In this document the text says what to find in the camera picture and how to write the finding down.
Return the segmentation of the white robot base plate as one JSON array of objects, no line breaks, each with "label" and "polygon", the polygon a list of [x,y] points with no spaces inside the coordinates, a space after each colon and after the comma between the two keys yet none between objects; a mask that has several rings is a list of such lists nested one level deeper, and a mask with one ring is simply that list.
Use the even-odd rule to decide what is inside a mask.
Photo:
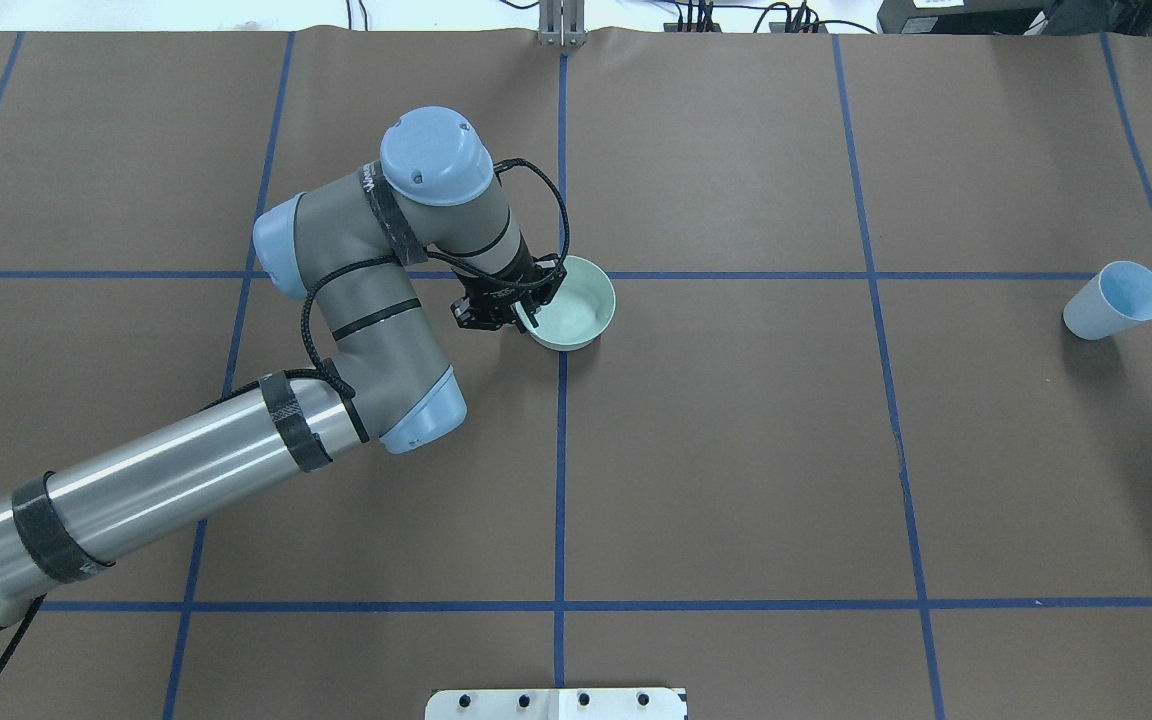
[{"label": "white robot base plate", "polygon": [[668,687],[448,689],[425,719],[687,719],[685,689]]}]

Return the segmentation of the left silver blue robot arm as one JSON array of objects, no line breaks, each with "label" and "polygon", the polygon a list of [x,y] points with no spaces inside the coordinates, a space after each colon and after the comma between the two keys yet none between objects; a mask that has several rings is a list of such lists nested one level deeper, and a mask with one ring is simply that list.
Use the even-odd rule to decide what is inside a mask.
[{"label": "left silver blue robot arm", "polygon": [[378,159],[257,218],[262,270],[301,304],[306,367],[1,497],[0,632],[60,585],[353,448],[406,454],[458,429],[467,401],[408,270],[453,270],[460,328],[535,327],[567,247],[529,251],[500,182],[515,168],[530,161],[494,159],[457,111],[416,108],[384,132]]}]

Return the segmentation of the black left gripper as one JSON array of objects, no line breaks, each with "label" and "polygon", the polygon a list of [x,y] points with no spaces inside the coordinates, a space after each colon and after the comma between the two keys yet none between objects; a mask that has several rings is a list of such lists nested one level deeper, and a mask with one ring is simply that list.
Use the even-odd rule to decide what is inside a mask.
[{"label": "black left gripper", "polygon": [[[462,329],[499,331],[513,325],[530,338],[540,334],[540,306],[548,304],[566,278],[561,255],[518,255],[495,273],[476,268],[462,258],[452,258],[454,275],[463,287],[450,313]],[[516,306],[515,314],[511,306]]]}]

